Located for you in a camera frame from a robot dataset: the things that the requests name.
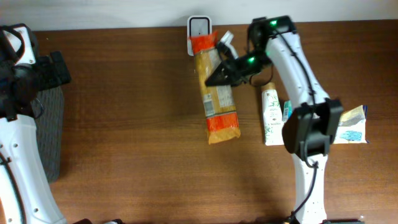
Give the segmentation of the yellow white wipes bag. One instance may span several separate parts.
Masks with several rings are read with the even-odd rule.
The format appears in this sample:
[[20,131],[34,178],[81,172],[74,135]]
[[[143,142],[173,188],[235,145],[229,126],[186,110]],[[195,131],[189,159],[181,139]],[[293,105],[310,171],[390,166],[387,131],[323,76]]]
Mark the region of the yellow white wipes bag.
[[334,144],[368,143],[366,140],[366,119],[368,106],[360,105],[345,111],[340,118]]

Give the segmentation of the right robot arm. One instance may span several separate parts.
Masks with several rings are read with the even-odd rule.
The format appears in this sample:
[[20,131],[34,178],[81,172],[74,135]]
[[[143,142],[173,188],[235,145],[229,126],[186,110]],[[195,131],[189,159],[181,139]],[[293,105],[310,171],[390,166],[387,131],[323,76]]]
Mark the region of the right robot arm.
[[295,206],[286,223],[328,223],[324,206],[325,168],[343,106],[332,100],[305,57],[300,36],[289,16],[253,19],[247,29],[247,51],[236,57],[232,46],[217,41],[220,65],[206,86],[238,86],[268,65],[277,69],[292,115],[282,128],[284,146],[295,169]]

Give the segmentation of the orange pasta package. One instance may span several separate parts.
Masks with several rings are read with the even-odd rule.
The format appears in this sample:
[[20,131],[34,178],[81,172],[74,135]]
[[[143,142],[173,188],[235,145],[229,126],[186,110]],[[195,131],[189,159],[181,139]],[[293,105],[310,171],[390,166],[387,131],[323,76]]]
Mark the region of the orange pasta package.
[[208,143],[216,144],[241,135],[232,89],[229,85],[206,86],[205,81],[221,65],[215,48],[217,33],[190,37],[205,109]]

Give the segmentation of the white tube brown cap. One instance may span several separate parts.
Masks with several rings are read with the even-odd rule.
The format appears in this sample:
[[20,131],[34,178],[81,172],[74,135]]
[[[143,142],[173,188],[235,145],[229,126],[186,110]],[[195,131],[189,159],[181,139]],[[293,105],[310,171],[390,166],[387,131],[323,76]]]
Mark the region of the white tube brown cap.
[[282,110],[275,84],[270,82],[261,87],[262,117],[264,123],[264,137],[266,146],[281,146],[282,138]]

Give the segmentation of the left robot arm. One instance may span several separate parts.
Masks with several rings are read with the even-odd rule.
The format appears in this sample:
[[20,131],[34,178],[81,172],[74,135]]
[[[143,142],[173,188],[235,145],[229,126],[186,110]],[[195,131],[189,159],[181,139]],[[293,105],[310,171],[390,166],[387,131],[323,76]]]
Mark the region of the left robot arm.
[[66,223],[50,190],[60,175],[64,97],[61,52],[1,65],[1,203],[7,223]]

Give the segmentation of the green tissue pack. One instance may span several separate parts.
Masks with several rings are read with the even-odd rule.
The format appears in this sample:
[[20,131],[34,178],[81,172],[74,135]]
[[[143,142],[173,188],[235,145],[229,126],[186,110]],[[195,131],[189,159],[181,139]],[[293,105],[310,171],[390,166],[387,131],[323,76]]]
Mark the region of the green tissue pack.
[[292,109],[291,101],[290,100],[285,101],[283,111],[282,111],[282,121],[284,123],[286,123],[287,120],[290,118],[292,112],[293,112],[293,109]]

